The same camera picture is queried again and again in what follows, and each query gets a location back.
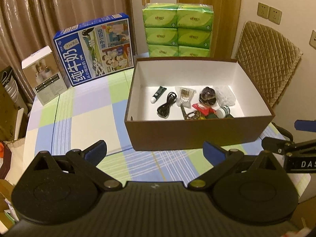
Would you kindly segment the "green blister card with bottle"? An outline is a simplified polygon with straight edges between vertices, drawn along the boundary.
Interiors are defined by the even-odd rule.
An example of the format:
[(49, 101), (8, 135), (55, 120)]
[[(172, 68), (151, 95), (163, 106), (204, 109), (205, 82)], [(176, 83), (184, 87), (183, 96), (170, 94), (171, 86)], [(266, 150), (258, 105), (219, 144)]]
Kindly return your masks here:
[(222, 106), (206, 116), (206, 119), (223, 119), (223, 118), (233, 118), (230, 114), (230, 108), (228, 106)]

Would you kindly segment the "leopard print hair clip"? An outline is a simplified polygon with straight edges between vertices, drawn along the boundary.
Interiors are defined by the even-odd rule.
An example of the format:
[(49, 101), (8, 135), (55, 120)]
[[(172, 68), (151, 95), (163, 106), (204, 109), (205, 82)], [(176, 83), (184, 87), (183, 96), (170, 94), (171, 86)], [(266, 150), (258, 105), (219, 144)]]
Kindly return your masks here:
[(195, 110), (193, 112), (186, 113), (183, 104), (180, 105), (180, 108), (181, 108), (181, 112), (182, 112), (184, 120), (198, 120), (198, 119), (200, 119), (201, 114), (199, 111)]

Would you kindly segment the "red snack packet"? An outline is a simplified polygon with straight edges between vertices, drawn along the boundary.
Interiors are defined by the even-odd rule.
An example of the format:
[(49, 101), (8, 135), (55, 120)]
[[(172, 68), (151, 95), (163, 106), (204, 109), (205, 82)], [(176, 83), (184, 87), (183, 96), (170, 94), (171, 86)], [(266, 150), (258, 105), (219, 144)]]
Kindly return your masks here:
[(192, 105), (194, 109), (199, 111), (203, 116), (208, 116), (215, 113), (212, 107), (206, 106), (203, 103), (195, 103)]

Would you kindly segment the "clear box of floss picks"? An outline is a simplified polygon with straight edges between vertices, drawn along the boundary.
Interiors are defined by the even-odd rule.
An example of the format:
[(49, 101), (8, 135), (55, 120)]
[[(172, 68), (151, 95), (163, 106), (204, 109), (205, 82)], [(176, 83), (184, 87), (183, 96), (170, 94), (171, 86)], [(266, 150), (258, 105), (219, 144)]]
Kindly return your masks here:
[(229, 86), (217, 86), (214, 88), (219, 106), (234, 106), (236, 97)]

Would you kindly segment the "dark brown scrunchie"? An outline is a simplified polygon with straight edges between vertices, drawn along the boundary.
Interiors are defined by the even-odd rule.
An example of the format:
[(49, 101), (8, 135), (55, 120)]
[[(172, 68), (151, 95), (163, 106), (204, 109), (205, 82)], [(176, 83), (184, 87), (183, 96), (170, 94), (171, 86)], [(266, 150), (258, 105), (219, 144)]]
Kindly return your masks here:
[(216, 103), (216, 93), (211, 87), (205, 87), (199, 94), (199, 102), (206, 106), (213, 106)]

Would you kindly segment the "cotton swab bag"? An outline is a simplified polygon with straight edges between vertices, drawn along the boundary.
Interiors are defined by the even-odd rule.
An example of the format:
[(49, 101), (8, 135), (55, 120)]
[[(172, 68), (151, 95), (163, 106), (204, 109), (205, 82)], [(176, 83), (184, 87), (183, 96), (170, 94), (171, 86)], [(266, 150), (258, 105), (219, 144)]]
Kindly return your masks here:
[(176, 90), (176, 104), (185, 108), (191, 107), (191, 100), (193, 99), (196, 90), (187, 87), (175, 87)]

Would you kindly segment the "dark green tube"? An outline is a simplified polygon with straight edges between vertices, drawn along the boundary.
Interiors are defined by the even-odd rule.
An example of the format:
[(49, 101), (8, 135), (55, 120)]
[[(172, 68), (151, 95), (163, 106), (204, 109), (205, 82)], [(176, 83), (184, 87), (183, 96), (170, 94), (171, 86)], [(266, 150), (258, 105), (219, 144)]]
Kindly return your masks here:
[(150, 99), (151, 104), (154, 104), (165, 91), (166, 91), (166, 87), (160, 86), (159, 89), (151, 97)]

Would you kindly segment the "checkered tablecloth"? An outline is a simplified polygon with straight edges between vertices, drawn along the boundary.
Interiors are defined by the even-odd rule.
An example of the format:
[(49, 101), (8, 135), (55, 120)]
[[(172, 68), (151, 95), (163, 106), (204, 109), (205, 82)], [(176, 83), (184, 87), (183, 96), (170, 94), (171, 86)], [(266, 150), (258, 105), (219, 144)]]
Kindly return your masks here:
[(200, 149), (135, 151), (124, 124), (133, 71), (126, 70), (68, 89), (47, 105), (35, 100), (29, 117), (23, 168), (42, 151), (64, 155), (98, 140), (107, 155), (98, 167), (122, 183), (188, 183), (211, 168)]

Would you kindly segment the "quilted chair cushion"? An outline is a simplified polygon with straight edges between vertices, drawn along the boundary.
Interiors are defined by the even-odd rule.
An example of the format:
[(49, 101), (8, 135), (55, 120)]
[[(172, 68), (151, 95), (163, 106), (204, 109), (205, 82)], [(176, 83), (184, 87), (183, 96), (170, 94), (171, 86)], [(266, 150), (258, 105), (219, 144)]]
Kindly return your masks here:
[(274, 107), (283, 97), (303, 52), (283, 34), (260, 23), (244, 24), (235, 58)]

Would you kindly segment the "small white product box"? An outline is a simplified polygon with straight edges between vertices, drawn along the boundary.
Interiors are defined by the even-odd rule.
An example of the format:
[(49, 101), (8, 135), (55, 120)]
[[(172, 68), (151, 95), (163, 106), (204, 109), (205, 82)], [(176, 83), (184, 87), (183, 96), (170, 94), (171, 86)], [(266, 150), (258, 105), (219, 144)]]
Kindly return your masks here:
[(49, 46), (22, 60), (21, 67), (42, 105), (48, 104), (68, 89)]

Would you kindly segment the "blue milk carton box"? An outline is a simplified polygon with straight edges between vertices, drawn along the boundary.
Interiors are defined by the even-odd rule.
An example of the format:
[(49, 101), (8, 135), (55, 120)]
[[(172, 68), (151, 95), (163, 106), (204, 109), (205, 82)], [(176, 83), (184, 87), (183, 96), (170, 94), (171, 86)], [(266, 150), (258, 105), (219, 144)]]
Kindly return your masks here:
[(124, 13), (66, 28), (53, 41), (73, 87), (134, 67), (130, 19)]

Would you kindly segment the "green tissue pack bundle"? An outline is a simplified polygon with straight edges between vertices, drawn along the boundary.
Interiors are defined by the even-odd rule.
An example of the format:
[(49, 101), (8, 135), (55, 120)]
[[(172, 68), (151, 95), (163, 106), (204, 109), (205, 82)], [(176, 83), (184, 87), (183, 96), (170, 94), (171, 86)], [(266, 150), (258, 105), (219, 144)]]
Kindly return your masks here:
[(211, 5), (148, 3), (142, 9), (150, 57), (209, 57), (214, 10)]

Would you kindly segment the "beige curtain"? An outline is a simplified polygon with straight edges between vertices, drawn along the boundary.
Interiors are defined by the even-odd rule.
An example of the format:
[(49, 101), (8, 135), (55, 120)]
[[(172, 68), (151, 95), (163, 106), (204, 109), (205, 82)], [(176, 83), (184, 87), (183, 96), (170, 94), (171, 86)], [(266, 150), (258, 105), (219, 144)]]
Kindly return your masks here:
[(23, 99), (32, 103), (21, 61), (47, 45), (54, 49), (58, 31), (120, 12), (132, 16), (132, 0), (1, 0), (1, 69), (12, 67)]

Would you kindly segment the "single wall socket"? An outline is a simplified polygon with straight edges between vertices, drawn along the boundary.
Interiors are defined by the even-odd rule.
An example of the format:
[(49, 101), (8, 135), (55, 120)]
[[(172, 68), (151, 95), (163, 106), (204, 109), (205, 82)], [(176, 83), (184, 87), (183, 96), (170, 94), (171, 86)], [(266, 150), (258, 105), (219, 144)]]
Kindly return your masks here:
[(311, 33), (309, 45), (313, 47), (314, 49), (316, 49), (316, 31), (315, 30), (313, 30)]

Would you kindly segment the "double wall socket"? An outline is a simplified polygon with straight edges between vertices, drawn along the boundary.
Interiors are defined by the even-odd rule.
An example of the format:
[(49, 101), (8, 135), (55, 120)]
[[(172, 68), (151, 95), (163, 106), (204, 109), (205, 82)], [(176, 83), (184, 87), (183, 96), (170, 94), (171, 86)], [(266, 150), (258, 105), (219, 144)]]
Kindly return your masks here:
[(259, 2), (257, 7), (257, 16), (268, 19), (270, 22), (280, 25), (282, 11)]

